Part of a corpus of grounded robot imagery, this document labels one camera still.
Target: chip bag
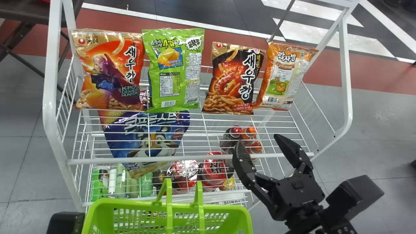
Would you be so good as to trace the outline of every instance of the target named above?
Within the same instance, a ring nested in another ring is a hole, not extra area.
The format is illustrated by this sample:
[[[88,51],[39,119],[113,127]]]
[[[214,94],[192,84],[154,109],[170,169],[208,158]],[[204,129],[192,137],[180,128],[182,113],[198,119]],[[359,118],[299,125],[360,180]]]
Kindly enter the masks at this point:
[[[141,92],[146,100],[146,91]],[[189,111],[144,113],[100,110],[107,144],[115,158],[174,156],[189,126]],[[123,163],[130,177],[137,179],[171,162]]]
[[[213,78],[202,111],[253,114],[254,81],[264,55],[264,50],[213,42]]]
[[[289,110],[309,62],[318,50],[271,42],[267,67],[253,108]]]
[[[80,29],[71,35],[85,75],[75,106],[138,110],[144,56],[141,34]]]
[[[143,30],[150,58],[147,112],[177,112],[199,107],[204,29]]]

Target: white wire shopping cart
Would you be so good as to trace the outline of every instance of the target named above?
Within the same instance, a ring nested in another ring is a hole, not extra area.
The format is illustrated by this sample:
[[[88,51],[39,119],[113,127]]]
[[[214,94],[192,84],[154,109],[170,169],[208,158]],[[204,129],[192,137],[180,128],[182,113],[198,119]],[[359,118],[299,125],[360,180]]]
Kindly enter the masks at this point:
[[[151,161],[176,161],[194,159],[217,159],[218,155],[207,155],[212,151],[220,151],[219,139],[231,126],[254,125],[257,130],[257,139],[261,141],[262,154],[257,154],[257,171],[275,177],[283,178],[290,176],[291,166],[279,150],[273,140],[273,134],[282,134],[300,144],[307,155],[312,159],[322,154],[349,129],[352,122],[352,97],[349,75],[349,57],[347,49],[347,23],[346,18],[355,8],[358,1],[348,0],[325,0],[345,7],[341,15],[334,22],[331,29],[324,36],[317,49],[322,51],[336,30],[339,30],[340,59],[342,79],[342,100],[344,107],[343,124],[335,130],[330,121],[321,110],[317,101],[313,98],[306,84],[302,83],[298,91],[295,104],[290,111],[274,111],[271,109],[259,109],[254,115],[218,115],[202,113],[201,109],[191,110],[191,123],[188,131],[182,138],[181,146],[177,149],[175,156],[152,157]],[[99,120],[97,110],[73,109],[73,100],[78,99],[83,83],[83,69],[77,58],[72,57],[66,80],[64,81],[65,95],[57,93],[58,82],[58,52],[59,34],[61,25],[61,12],[64,7],[68,29],[76,29],[74,12],[71,0],[51,1],[50,20],[48,29],[47,57],[45,68],[45,86],[43,96],[43,124],[46,135],[55,154],[57,163],[62,172],[69,193],[74,200],[78,211],[87,209],[91,204],[92,183],[91,173],[97,166],[106,165],[116,168],[121,162],[146,162],[150,158],[131,157],[113,158],[106,143],[102,124]],[[145,61],[142,70],[141,89],[148,86],[146,79]],[[261,84],[260,78],[256,81],[255,95]],[[205,98],[207,85],[201,83],[201,101]],[[221,159],[231,159],[232,155],[225,154]],[[156,189],[152,189],[152,196],[134,199],[153,200]],[[193,198],[192,190],[186,194],[173,195],[173,200],[186,202]],[[250,207],[255,198],[236,178],[236,186],[229,191],[216,191],[204,193],[206,203],[241,204]]]

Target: red floor stripe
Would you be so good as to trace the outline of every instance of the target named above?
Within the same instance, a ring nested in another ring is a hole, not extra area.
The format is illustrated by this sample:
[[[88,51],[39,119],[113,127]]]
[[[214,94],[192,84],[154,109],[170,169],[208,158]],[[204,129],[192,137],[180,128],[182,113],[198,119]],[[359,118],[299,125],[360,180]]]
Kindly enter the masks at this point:
[[[16,21],[5,21],[0,27],[0,32],[2,32],[0,33],[0,41],[3,41],[17,24],[18,22]],[[88,27],[126,32],[141,32],[142,29],[162,27],[192,28],[187,25],[88,9],[81,9],[77,18],[77,26],[78,28]],[[36,25],[14,51],[24,55],[45,56],[46,35],[47,26]],[[267,43],[263,38],[206,29],[203,65],[211,65],[212,41],[267,49]],[[65,46],[65,43],[65,40],[61,39],[61,50]],[[353,53],[349,57],[353,88],[416,95],[416,68],[411,67],[410,64]],[[324,50],[305,75],[304,82],[318,85],[341,86],[339,66],[339,52],[335,50]]]

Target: basket handle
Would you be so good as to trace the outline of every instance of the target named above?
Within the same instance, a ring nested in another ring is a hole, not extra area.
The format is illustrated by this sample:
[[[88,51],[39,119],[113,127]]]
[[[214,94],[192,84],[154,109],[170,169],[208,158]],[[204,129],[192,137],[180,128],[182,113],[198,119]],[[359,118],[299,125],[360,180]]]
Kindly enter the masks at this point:
[[[205,213],[204,213],[204,201],[202,197],[202,182],[198,181],[196,183],[195,198],[190,204],[190,207],[193,208],[198,206],[198,215],[199,215],[199,233],[205,233]]]
[[[170,178],[165,178],[162,187],[160,188],[159,193],[157,194],[156,200],[152,202],[152,205],[156,203],[162,204],[161,199],[165,191],[166,203],[172,205],[172,180]]]

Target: red snack bag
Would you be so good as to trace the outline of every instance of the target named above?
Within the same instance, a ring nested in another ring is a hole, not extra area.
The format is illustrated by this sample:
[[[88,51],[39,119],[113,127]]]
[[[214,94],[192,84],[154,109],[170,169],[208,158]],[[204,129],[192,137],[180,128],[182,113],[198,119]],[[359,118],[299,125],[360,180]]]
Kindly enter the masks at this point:
[[[71,34],[85,74],[76,108],[140,110],[141,34],[94,29]]]
[[[264,50],[213,42],[213,78],[202,111],[253,114],[254,81],[264,55]]]
[[[176,161],[168,169],[167,175],[172,178],[174,194],[186,193],[196,185],[198,163],[195,160]]]

